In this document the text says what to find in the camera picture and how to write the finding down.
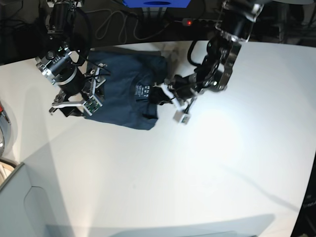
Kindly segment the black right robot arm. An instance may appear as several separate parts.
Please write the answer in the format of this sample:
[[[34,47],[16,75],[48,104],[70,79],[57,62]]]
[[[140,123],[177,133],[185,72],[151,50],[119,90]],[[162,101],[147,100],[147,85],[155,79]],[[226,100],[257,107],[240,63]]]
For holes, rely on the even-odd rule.
[[[87,38],[75,33],[77,15],[84,18]],[[81,1],[54,0],[45,26],[47,41],[36,58],[36,67],[51,84],[60,88],[66,98],[79,94],[83,99],[88,99],[88,86],[96,77],[79,70],[85,62],[89,62],[92,44],[91,23],[81,9]]]

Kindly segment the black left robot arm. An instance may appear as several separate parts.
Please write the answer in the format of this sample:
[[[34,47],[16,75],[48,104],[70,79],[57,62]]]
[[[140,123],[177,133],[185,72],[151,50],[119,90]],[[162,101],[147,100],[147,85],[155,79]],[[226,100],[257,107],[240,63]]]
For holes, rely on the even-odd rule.
[[[215,34],[206,46],[206,55],[201,63],[192,61],[196,45],[193,41],[187,52],[188,62],[195,66],[191,75],[175,75],[168,82],[152,86],[149,101],[156,105],[186,101],[197,97],[205,89],[220,92],[226,89],[242,42],[250,39],[254,24],[265,0],[225,0],[215,24]]]

